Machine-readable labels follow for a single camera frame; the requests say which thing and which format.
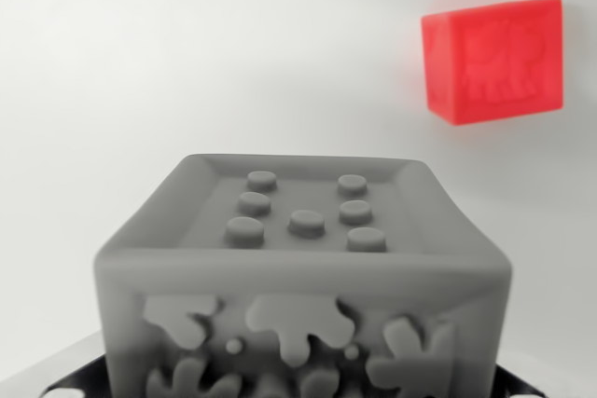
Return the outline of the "black-padded silver gripper right finger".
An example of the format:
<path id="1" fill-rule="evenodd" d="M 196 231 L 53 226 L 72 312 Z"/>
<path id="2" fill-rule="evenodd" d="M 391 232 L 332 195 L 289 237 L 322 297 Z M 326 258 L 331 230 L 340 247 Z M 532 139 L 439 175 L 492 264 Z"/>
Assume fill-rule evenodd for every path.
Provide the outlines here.
<path id="1" fill-rule="evenodd" d="M 509 340 L 498 351 L 505 396 L 594 397 L 596 343 Z"/>

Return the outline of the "black-padded silver gripper left finger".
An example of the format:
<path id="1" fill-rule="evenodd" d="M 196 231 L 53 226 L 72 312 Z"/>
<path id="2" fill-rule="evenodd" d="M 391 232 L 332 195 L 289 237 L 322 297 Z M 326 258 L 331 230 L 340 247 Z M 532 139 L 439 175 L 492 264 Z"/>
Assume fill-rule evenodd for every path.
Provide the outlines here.
<path id="1" fill-rule="evenodd" d="M 107 397 L 102 331 L 78 340 L 1 382 L 2 397 L 43 397 L 55 389 L 79 389 L 86 397 Z"/>

